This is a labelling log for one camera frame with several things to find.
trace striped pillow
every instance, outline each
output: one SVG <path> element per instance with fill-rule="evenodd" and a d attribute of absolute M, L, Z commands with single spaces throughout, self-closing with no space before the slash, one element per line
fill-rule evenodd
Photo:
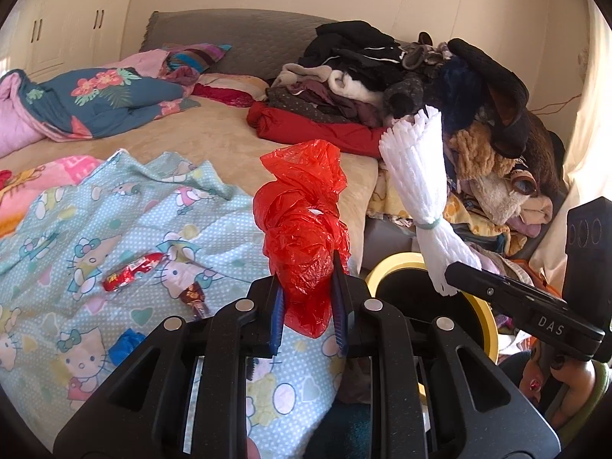
<path fill-rule="evenodd" d="M 170 70 L 176 70 L 181 66 L 188 65 L 200 74 L 208 69 L 215 62 L 220 61 L 227 51 L 231 48 L 230 44 L 190 44 L 188 46 L 164 45 L 170 53 L 166 63 Z"/>

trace light blue polka dot blanket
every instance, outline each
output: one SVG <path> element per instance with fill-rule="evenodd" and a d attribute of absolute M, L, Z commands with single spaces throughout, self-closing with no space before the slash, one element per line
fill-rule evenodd
<path fill-rule="evenodd" d="M 269 274 L 262 244 L 252 198 L 210 163 L 164 153 L 143 165 L 118 151 L 78 186 L 42 194 L 0 242 L 2 388 L 51 449 L 115 369 L 113 351 L 138 338 L 126 332 L 147 335 L 172 314 L 191 320 L 178 297 L 193 282 L 211 314 L 246 296 Z M 108 274 L 150 251 L 169 260 L 103 289 Z M 247 382 L 247 430 L 262 458 L 300 457 L 342 369 L 331 327 L 317 340 L 285 328 L 277 357 L 258 360 Z"/>

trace white cabinet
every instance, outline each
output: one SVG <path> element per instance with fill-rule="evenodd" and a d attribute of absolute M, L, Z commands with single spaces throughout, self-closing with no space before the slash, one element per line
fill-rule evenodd
<path fill-rule="evenodd" d="M 117 61 L 129 2 L 19 0 L 6 23 L 12 29 L 0 32 L 0 65 L 41 82 Z"/>

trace beige bed sheet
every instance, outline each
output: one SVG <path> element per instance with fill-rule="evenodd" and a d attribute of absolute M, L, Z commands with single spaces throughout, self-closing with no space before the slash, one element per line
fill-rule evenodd
<path fill-rule="evenodd" d="M 197 98 L 201 107 L 155 120 L 128 133 L 105 139 L 56 143 L 44 139 L 0 159 L 0 169 L 20 172 L 60 157 L 92 155 L 107 159 L 119 148 L 142 163 L 165 151 L 176 151 L 195 164 L 209 160 L 224 183 L 253 195 L 273 176 L 259 157 L 281 146 L 259 139 L 246 122 L 247 109 Z M 348 186 L 340 194 L 340 218 L 348 226 L 351 254 L 359 271 L 363 256 L 365 211 L 378 176 L 376 160 L 343 153 L 340 165 Z"/>

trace silver screw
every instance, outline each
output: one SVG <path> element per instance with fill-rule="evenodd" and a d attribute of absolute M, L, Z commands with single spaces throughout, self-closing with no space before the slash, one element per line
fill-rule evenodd
<path fill-rule="evenodd" d="M 169 317 L 163 322 L 163 327 L 168 331 L 178 330 L 183 326 L 183 320 L 180 317 Z"/>
<path fill-rule="evenodd" d="M 365 302 L 363 302 L 363 305 L 365 305 L 365 308 L 368 309 L 368 311 L 380 311 L 383 307 L 382 304 L 383 303 L 378 299 L 367 299 Z"/>
<path fill-rule="evenodd" d="M 451 331 L 455 327 L 455 323 L 453 322 L 453 320 L 447 317 L 437 318 L 436 325 L 438 328 L 444 331 Z"/>
<path fill-rule="evenodd" d="M 250 299 L 240 299 L 236 302 L 236 310 L 240 312 L 249 312 L 253 307 L 255 307 L 255 303 Z"/>

